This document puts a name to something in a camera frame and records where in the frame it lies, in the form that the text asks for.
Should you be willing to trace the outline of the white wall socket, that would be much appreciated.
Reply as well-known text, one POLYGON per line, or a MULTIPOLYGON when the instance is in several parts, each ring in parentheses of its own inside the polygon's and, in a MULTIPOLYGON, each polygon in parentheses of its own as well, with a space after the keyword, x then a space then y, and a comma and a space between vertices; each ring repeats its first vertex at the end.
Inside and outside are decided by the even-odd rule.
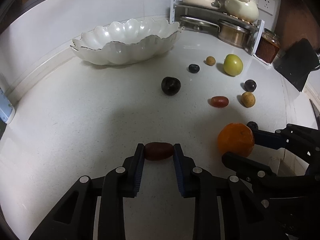
POLYGON ((275 1, 274 0, 258 0, 258 8, 270 15, 274 14, 275 1))

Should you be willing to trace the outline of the orange mandarin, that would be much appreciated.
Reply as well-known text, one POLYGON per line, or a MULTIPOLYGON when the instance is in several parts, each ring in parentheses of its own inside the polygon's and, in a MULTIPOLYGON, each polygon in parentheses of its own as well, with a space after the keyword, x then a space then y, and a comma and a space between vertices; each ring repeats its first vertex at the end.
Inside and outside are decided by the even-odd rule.
POLYGON ((253 132, 244 124, 230 123, 217 136, 217 149, 221 155, 232 152, 247 158, 253 148, 253 132))

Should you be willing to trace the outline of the white blue lotion bottle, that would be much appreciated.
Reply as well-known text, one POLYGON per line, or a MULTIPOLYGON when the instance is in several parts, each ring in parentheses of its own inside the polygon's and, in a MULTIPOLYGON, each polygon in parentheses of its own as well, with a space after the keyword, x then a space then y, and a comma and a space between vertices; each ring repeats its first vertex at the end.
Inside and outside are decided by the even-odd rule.
POLYGON ((0 88, 0 115, 1 120, 5 124, 9 124, 12 122, 14 116, 15 116, 15 108, 9 101, 9 99, 5 96, 3 90, 0 88))

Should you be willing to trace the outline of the small brown longan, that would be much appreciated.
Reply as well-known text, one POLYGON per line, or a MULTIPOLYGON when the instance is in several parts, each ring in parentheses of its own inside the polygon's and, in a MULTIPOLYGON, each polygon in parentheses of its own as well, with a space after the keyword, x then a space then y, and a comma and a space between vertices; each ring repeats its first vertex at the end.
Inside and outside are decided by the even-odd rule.
POLYGON ((216 59, 213 56, 208 56, 206 58, 206 64, 209 66, 213 66, 214 64, 216 64, 216 59))

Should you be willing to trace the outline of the white scalloped porcelain bowl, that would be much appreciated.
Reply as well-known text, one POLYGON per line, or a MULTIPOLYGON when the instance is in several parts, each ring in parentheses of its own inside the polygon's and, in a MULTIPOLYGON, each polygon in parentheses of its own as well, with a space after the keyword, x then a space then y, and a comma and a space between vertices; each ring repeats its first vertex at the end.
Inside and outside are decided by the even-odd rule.
POLYGON ((123 66, 149 60, 171 50, 184 28, 178 22, 151 18, 97 26, 73 39, 71 49, 80 59, 100 66, 123 66))

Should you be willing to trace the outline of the dark plum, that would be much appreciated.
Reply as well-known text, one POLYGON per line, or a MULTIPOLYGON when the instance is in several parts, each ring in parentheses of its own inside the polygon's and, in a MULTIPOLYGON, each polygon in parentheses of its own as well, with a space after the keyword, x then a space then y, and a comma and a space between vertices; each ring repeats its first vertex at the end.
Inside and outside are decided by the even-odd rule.
POLYGON ((161 82, 161 89, 164 94, 173 96, 180 91, 181 82, 175 77, 165 77, 161 82))

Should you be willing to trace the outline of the white metal kitchen rack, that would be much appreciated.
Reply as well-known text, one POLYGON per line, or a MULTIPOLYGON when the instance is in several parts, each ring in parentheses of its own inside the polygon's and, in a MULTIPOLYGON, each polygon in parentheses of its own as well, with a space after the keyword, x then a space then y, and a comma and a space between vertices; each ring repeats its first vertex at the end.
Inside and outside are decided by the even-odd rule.
POLYGON ((218 24, 218 20, 224 20, 249 30, 251 35, 247 47, 244 48, 244 50, 250 55, 255 54, 265 25, 263 20, 257 20, 255 23, 248 23, 226 12, 183 4, 182 0, 171 0, 169 22, 180 23, 180 16, 182 15, 199 18, 215 24, 218 24))

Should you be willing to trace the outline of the green apple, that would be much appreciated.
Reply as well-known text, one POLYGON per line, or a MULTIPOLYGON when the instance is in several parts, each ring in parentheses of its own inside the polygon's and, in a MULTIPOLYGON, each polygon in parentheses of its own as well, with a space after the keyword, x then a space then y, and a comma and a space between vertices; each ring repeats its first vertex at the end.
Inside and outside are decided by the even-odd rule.
POLYGON ((228 54, 223 63, 224 71, 230 76, 237 76, 243 70, 243 62, 237 55, 228 54))

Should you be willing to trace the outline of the glass jar red sauce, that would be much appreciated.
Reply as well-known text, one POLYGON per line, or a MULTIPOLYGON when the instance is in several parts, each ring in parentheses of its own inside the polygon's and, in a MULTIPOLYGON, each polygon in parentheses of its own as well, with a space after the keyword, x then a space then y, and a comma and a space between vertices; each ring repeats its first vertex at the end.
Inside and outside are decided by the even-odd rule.
POLYGON ((280 37, 274 32, 264 29, 255 55, 266 63, 272 63, 280 50, 280 37))

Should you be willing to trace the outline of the dark red jujube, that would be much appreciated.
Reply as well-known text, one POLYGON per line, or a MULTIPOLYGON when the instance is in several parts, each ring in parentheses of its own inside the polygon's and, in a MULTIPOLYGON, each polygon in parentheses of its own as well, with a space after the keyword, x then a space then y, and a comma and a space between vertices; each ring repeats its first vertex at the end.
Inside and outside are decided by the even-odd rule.
POLYGON ((168 159, 173 155, 174 147, 167 142, 150 142, 144 147, 144 157, 149 161, 168 159))

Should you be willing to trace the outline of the black cutting board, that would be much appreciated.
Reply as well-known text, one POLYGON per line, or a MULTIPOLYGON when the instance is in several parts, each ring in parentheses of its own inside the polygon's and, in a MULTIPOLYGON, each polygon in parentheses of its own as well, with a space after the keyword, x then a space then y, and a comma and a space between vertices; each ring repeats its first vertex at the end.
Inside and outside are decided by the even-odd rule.
POLYGON ((272 63, 296 90, 302 92, 311 72, 319 70, 319 48, 313 49, 311 43, 303 38, 294 43, 282 57, 272 63))

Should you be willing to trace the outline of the red cherry tomato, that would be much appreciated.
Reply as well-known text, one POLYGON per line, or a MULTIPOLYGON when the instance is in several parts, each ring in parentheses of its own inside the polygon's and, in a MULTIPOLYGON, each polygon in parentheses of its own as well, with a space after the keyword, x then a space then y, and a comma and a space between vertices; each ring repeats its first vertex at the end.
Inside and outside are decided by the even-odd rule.
POLYGON ((210 105, 216 108, 224 108, 228 106, 229 100, 225 96, 214 96, 210 99, 210 105))

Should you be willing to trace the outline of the steel pan lid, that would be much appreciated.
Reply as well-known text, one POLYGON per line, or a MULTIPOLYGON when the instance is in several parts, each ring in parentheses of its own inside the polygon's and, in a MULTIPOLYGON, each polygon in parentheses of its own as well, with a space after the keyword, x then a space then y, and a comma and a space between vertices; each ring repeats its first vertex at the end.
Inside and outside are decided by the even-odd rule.
POLYGON ((180 24, 189 30, 201 33, 216 34, 221 30, 218 24, 187 15, 180 16, 180 24))

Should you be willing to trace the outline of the dark purple grape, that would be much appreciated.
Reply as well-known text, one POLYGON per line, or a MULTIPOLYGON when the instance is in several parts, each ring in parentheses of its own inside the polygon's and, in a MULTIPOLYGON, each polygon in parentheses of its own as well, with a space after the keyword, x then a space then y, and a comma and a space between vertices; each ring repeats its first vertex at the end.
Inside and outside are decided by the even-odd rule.
POLYGON ((257 88, 257 84, 254 80, 246 80, 244 83, 244 88, 247 92, 253 93, 257 88))

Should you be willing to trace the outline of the cream teapot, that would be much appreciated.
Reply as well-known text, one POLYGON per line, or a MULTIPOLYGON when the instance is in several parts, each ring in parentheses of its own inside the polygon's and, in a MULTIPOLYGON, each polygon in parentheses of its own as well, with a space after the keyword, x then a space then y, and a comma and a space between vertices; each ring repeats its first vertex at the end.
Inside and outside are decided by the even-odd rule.
POLYGON ((254 23, 259 17, 256 0, 220 0, 225 11, 248 23, 254 23))

